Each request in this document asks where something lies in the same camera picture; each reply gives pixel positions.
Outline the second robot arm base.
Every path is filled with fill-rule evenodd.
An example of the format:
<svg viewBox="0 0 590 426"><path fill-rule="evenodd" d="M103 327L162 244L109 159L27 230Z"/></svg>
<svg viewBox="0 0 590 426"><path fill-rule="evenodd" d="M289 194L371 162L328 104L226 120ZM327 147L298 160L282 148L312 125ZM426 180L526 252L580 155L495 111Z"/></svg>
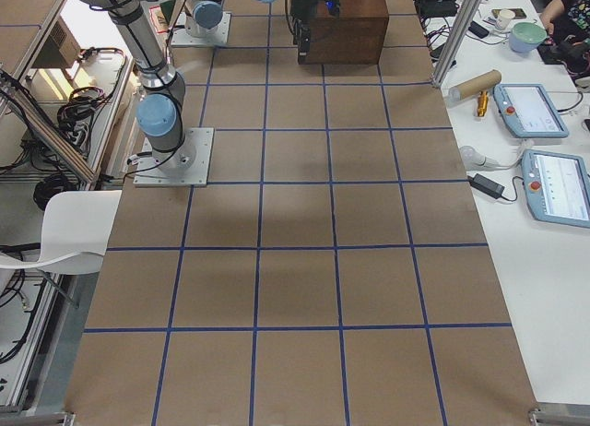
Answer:
<svg viewBox="0 0 590 426"><path fill-rule="evenodd" d="M185 29L189 36L205 38L223 19L223 0L187 0Z"/></svg>

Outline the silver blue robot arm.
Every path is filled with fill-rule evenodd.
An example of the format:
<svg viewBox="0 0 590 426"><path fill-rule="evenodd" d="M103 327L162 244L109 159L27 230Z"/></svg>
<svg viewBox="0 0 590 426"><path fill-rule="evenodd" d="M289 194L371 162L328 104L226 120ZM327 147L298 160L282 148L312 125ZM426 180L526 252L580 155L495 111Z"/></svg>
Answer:
<svg viewBox="0 0 590 426"><path fill-rule="evenodd" d="M140 82L147 92L137 107L136 120L151 145L151 150L144 156L150 157L152 164L134 171L134 174L159 170L172 176L188 172L195 166L199 150L195 143L188 141L188 129L183 124L185 82L171 62L169 53L160 47L141 5L142 2L162 0L79 1L109 15L135 59ZM215 0L195 1L192 8L195 25L205 30L215 28L222 20L222 8ZM276 0L256 1L271 4ZM293 1L293 15L298 27L294 35L303 39L298 48L305 55L311 40L309 21L320 0Z"/></svg>

